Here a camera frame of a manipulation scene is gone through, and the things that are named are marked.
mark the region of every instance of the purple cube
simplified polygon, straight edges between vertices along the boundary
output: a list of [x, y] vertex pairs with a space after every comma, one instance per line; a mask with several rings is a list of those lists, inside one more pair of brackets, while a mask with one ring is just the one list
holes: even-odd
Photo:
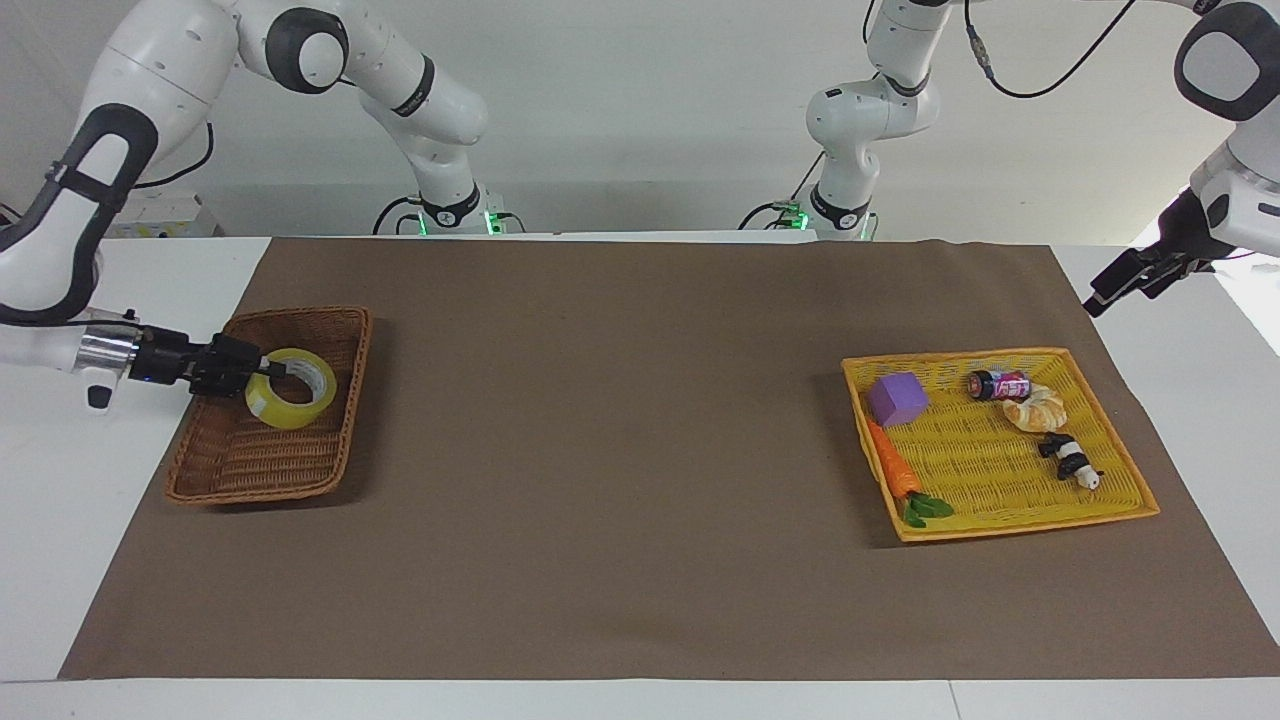
[[867, 402], [876, 421], [887, 428], [919, 418], [929, 406], [929, 396], [924, 395], [914, 373], [895, 373], [876, 380], [867, 393]]

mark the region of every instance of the electrical box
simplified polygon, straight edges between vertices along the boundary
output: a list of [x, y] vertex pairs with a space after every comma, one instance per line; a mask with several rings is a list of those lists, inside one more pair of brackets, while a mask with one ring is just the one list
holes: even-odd
[[216, 218], [193, 191], [141, 190], [129, 195], [106, 237], [220, 237]]

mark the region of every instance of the yellow wicker basket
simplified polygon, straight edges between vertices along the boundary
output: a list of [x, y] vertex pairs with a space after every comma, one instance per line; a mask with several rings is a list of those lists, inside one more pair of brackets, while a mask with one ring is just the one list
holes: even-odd
[[[863, 452], [904, 542], [1074, 528], [1160, 512], [1133, 457], [1064, 348], [883, 355], [846, 359], [842, 366]], [[1042, 459], [1037, 451], [1043, 436], [1015, 428], [998, 401], [970, 398], [965, 380], [970, 372], [980, 369], [1021, 370], [1037, 384], [1056, 389], [1068, 411], [1068, 424], [1059, 432], [1079, 441], [1093, 466], [1105, 473], [1102, 486], [1089, 492], [1074, 480], [1059, 480], [1057, 461]], [[872, 384], [882, 375], [902, 372], [919, 378], [929, 409], [914, 421], [886, 432], [919, 475], [924, 491], [956, 510], [950, 518], [927, 519], [927, 528], [913, 528], [902, 520], [867, 427]]]

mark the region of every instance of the toy carrot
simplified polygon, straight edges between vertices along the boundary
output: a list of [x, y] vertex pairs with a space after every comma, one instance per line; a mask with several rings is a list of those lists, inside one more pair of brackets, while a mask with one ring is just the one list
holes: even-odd
[[955, 510], [946, 501], [929, 497], [924, 493], [919, 475], [911, 465], [893, 447], [893, 441], [888, 439], [888, 433], [872, 420], [867, 420], [867, 427], [872, 433], [872, 445], [876, 446], [876, 455], [879, 456], [881, 468], [884, 470], [884, 482], [888, 483], [888, 492], [899, 500], [904, 500], [902, 520], [913, 528], [925, 527], [924, 518], [947, 518]]

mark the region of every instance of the table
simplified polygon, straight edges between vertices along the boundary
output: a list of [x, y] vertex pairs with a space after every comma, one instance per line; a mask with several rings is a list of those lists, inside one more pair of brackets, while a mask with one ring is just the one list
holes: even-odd
[[[559, 236], [557, 240], [575, 240]], [[582, 240], [778, 242], [808, 233], [650, 233]], [[134, 306], [154, 324], [193, 337], [216, 331], [238, 301], [265, 238], [138, 240], [106, 243], [109, 270], [95, 304]], [[1060, 247], [1069, 278], [1083, 288], [1116, 254]], [[202, 292], [198, 309], [183, 301]], [[1193, 497], [1245, 589], [1280, 630], [1280, 528], [1242, 515], [1242, 498], [1268, 497], [1271, 428], [1280, 411], [1257, 397], [1280, 393], [1280, 357], [1210, 277], [1181, 283], [1158, 302], [1128, 299], [1098, 329], [1130, 388], [1147, 407]], [[1160, 346], [1140, 338], [1161, 338]], [[1220, 369], [1206, 398], [1188, 378]], [[129, 384], [108, 418], [79, 411], [70, 378], [5, 368], [0, 373], [0, 679], [56, 675], [79, 621], [151, 470], [187, 404], [182, 389]], [[1235, 479], [1222, 492], [1215, 478]], [[426, 707], [442, 715], [589, 716], [627, 707], [640, 716], [777, 716], [806, 708], [817, 716], [1004, 717], [1061, 714], [1116, 717], [1207, 708], [1267, 715], [1280, 679], [1108, 683], [343, 683], [170, 682], [8, 683], [0, 714], [18, 717], [93, 715], [147, 717], [207, 712], [246, 716], [397, 716]]]

